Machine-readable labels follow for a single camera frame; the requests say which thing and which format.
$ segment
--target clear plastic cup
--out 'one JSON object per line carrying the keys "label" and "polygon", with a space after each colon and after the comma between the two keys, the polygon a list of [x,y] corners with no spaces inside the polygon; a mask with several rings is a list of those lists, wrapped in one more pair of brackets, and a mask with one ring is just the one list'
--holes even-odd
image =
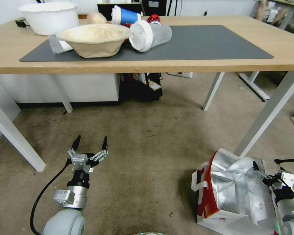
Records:
{"label": "clear plastic cup", "polygon": [[132,35],[129,38],[132,47],[140,52],[148,51],[150,48],[170,41],[172,30],[167,25],[158,22],[148,23],[141,20],[132,24]]}

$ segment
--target bag handle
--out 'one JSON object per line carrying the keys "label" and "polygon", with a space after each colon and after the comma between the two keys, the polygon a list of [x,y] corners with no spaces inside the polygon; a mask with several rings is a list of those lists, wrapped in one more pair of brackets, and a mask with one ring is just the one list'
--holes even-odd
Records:
{"label": "bag handle", "polygon": [[204,162],[202,163],[198,169],[192,174],[192,185],[191,188],[194,192],[196,192],[197,190],[201,189],[201,188],[209,188],[208,186],[208,182],[207,181],[202,181],[200,183],[197,183],[197,176],[198,176],[198,172],[201,171],[201,169],[204,168],[204,173],[202,175],[204,175],[207,171],[207,169],[210,166],[210,162]]}

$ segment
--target white cup lid on blue cup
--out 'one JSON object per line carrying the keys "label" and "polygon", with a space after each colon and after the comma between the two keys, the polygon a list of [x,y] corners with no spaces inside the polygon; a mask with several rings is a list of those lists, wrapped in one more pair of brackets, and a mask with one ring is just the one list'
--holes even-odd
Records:
{"label": "white cup lid on blue cup", "polygon": [[132,47],[140,52],[148,51],[153,43],[153,31],[147,21],[140,20],[131,25],[129,40]]}

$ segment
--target white table frame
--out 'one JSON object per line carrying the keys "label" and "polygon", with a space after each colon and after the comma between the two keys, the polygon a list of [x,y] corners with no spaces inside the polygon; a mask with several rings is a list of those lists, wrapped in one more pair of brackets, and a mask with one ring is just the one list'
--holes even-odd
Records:
{"label": "white table frame", "polygon": [[[220,73],[218,73],[215,77],[208,96],[206,98],[203,109],[208,110],[209,104],[211,103],[216,90],[221,82],[222,77],[220,77]],[[265,131],[265,129],[269,126],[278,112],[282,109],[282,107],[286,104],[289,98],[294,93],[294,71],[288,72],[278,88],[275,90],[271,99],[265,105],[263,110],[260,112],[259,116],[256,118],[252,126],[249,128],[244,138],[234,151],[234,154],[239,157],[245,157],[251,147],[255,144],[261,134]]]}
{"label": "white table frame", "polygon": [[[212,86],[208,92],[203,105],[203,110],[208,110],[212,99],[221,83],[225,72],[218,72],[212,82]],[[50,75],[50,79],[54,82],[55,87],[62,99],[62,102],[68,113],[72,112],[72,106],[66,94],[66,91],[61,81],[55,76]],[[234,154],[239,157],[244,157],[265,129],[269,126],[278,112],[282,109],[285,103],[294,93],[294,71],[286,74],[270,101],[266,104],[259,116],[256,118],[248,132],[242,139],[239,146],[234,151]],[[31,147],[27,140],[22,136],[19,130],[13,125],[7,115],[0,108],[0,131],[14,145],[14,147],[29,161],[29,163],[37,170],[43,171],[45,163]]]}
{"label": "white table frame", "polygon": [[[54,75],[50,75],[50,81],[53,82],[57,88],[58,94],[62,100],[64,107],[68,113],[73,111],[70,104],[68,95],[60,81],[60,79]],[[37,171],[43,171],[46,164],[28,143],[20,131],[14,126],[8,116],[0,108],[0,131],[1,133],[13,144],[13,146],[25,157],[25,159],[35,168]]]}

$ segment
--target paper bowl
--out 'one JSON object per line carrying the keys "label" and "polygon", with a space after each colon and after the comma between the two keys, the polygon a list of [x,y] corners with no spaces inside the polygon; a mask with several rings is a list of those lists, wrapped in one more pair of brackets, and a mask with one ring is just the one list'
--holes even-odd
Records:
{"label": "paper bowl", "polygon": [[130,35],[129,28],[115,24],[87,24],[56,34],[84,58],[113,56]]}

